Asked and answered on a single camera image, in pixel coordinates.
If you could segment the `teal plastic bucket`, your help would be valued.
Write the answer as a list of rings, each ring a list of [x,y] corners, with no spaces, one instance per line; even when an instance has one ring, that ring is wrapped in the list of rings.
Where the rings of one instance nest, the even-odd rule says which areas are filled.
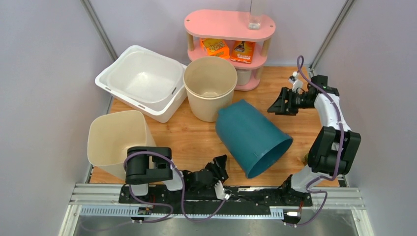
[[[294,140],[245,100],[220,109],[215,130],[248,179],[274,165]]]

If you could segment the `beige round bucket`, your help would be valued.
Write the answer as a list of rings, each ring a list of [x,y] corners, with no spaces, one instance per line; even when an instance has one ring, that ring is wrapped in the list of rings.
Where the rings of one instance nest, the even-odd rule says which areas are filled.
[[[220,109],[231,105],[237,82],[237,71],[228,60],[211,56],[193,60],[183,76],[193,115],[215,122]]]

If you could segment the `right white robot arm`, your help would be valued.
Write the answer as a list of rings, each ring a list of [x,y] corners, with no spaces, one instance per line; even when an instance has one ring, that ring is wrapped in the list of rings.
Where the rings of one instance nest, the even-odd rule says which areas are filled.
[[[361,142],[359,133],[353,132],[340,109],[338,89],[329,87],[327,76],[311,78],[307,90],[294,72],[289,81],[292,87],[283,87],[268,113],[295,116],[299,109],[317,110],[322,128],[306,155],[306,166],[290,175],[281,185],[281,200],[287,205],[305,200],[311,187],[324,179],[347,174],[353,164]]]

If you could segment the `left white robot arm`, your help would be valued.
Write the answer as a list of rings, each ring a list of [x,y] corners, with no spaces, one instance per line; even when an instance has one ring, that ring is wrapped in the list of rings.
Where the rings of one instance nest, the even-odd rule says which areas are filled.
[[[196,172],[179,171],[172,160],[169,147],[131,147],[123,163],[125,183],[132,188],[131,197],[140,204],[150,198],[149,184],[163,182],[169,191],[198,191],[224,183],[227,156],[215,157]]]

